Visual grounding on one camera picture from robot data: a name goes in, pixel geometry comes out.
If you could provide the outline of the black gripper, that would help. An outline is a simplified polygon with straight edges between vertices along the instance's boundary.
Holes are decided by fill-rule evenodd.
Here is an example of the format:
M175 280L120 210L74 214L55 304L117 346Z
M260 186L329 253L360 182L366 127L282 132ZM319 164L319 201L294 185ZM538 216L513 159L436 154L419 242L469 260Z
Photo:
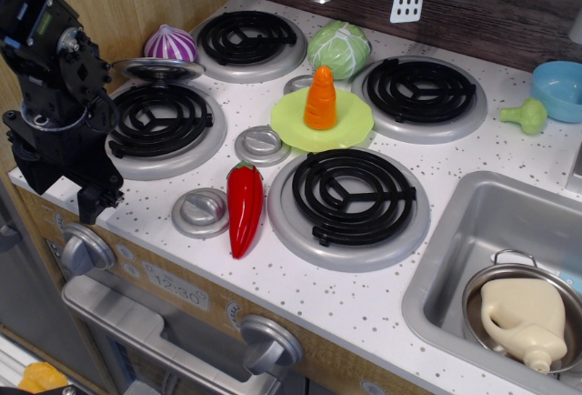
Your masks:
M16 110L5 112L2 121L15 162L38 194L60 177L75 182L82 188L77 193L79 219L88 225L94 225L106 208L119 204L123 178L105 152L105 133L84 121L64 130L41 130Z

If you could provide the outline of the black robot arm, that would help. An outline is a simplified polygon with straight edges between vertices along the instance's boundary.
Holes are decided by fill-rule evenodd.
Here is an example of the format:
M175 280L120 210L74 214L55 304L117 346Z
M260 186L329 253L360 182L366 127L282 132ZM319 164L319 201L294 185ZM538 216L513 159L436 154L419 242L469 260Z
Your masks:
M65 0L1 0L1 56L22 93L3 114L17 166L39 195L60 177L76 183L79 218L95 224L123 197L105 152L119 121L105 91L110 65Z

